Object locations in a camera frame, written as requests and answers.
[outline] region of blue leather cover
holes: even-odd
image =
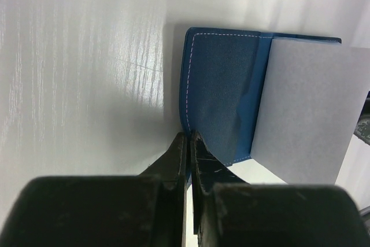
[[[339,42],[338,38],[215,28],[186,33],[180,78],[180,119],[209,150],[231,165],[250,158],[272,38]]]

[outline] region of stitched edge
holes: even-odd
[[[190,68],[191,68],[191,57],[193,56],[193,48],[194,48],[194,39],[196,36],[198,35],[217,35],[217,36],[238,36],[238,37],[255,37],[255,38],[263,38],[263,39],[272,39],[273,37],[263,37],[263,36],[254,36],[254,35],[243,35],[243,34],[222,34],[222,33],[195,33],[194,36],[193,36],[193,39],[191,41],[191,49],[190,49],[190,59],[189,59],[189,68],[188,68],[188,72],[187,72],[187,84],[186,84],[186,122],[187,122],[187,126],[189,128],[189,132],[191,132],[191,129],[190,129],[190,125],[189,125],[189,118],[188,118],[188,114],[187,114],[187,109],[188,109],[188,103],[187,103],[187,95],[188,95],[188,91],[189,91],[189,77],[190,77]],[[337,42],[336,40],[324,40],[324,41],[327,41],[327,42]],[[246,156],[246,157],[242,157],[242,158],[239,158],[239,159],[236,159],[236,160],[233,160],[233,162],[238,162],[240,160],[243,160],[247,157],[250,157],[250,156]]]

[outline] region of white paper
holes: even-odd
[[[369,57],[274,39],[252,158],[287,183],[334,184],[370,87]]]

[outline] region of table surface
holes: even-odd
[[[181,130],[189,27],[370,47],[369,19],[370,0],[0,0],[0,226],[36,176],[137,174],[159,157]],[[279,180],[253,161],[232,168]]]

